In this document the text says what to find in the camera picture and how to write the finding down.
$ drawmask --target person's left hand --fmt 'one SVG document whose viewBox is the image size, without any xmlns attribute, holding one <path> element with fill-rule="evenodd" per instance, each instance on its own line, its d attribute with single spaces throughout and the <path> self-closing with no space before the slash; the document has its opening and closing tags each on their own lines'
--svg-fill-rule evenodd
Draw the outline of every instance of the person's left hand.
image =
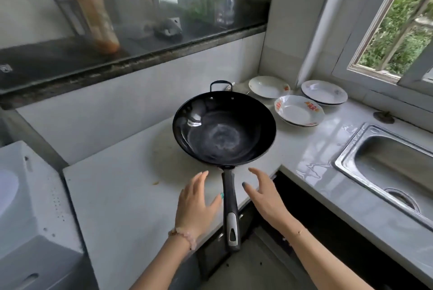
<svg viewBox="0 0 433 290">
<path fill-rule="evenodd" d="M 204 202 L 204 181 L 208 171 L 195 175 L 181 190 L 177 204 L 175 227 L 180 227 L 197 239 L 205 233 L 214 220 L 221 203 L 222 195 L 215 197 L 210 206 Z"/>
</svg>

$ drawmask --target stainless steel sink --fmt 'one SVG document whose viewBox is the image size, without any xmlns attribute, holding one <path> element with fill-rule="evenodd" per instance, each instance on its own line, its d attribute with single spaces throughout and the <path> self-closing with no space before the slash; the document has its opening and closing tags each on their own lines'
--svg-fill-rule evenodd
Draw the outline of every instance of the stainless steel sink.
<svg viewBox="0 0 433 290">
<path fill-rule="evenodd" d="M 335 167 L 433 231 L 433 152 L 365 123 Z"/>
</svg>

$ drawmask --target hand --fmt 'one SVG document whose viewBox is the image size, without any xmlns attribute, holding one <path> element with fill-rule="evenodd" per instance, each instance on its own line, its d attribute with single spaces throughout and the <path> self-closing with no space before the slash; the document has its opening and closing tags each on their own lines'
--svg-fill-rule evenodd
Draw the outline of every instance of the hand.
<svg viewBox="0 0 433 290">
<path fill-rule="evenodd" d="M 181 227 L 197 239 L 205 233 L 214 220 L 221 203 L 222 195 L 217 195 L 210 206 L 204 202 L 204 181 L 208 171 L 195 175 L 181 190 L 177 204 L 175 227 Z"/>
<path fill-rule="evenodd" d="M 282 233 L 284 225 L 291 215 L 278 194 L 275 184 L 265 172 L 257 168 L 248 168 L 248 170 L 257 176 L 259 190 L 256 191 L 251 185 L 243 182 L 242 186 L 245 192 L 251 198 L 260 215 L 273 228 Z"/>
</svg>

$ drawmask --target black wok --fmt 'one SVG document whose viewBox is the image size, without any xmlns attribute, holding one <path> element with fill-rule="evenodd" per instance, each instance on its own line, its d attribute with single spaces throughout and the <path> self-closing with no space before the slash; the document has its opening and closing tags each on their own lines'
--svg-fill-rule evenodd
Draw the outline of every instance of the black wok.
<svg viewBox="0 0 433 290">
<path fill-rule="evenodd" d="M 184 103 L 173 120 L 173 133 L 193 158 L 223 170 L 224 234 L 228 251 L 240 249 L 239 213 L 233 168 L 262 156 L 272 146 L 277 127 L 258 100 L 232 91 L 200 94 Z"/>
</svg>

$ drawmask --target sink drain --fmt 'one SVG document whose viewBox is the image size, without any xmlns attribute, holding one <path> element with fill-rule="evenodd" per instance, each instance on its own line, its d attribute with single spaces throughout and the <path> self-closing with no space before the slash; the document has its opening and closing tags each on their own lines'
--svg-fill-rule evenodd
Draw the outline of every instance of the sink drain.
<svg viewBox="0 0 433 290">
<path fill-rule="evenodd" d="M 403 204 L 407 205 L 408 207 L 412 208 L 416 212 L 419 212 L 419 207 L 414 199 L 412 199 L 410 196 L 408 196 L 403 191 L 400 191 L 398 189 L 393 189 L 392 187 L 389 187 L 384 190 L 386 193 L 389 193 L 394 198 L 402 202 Z"/>
</svg>

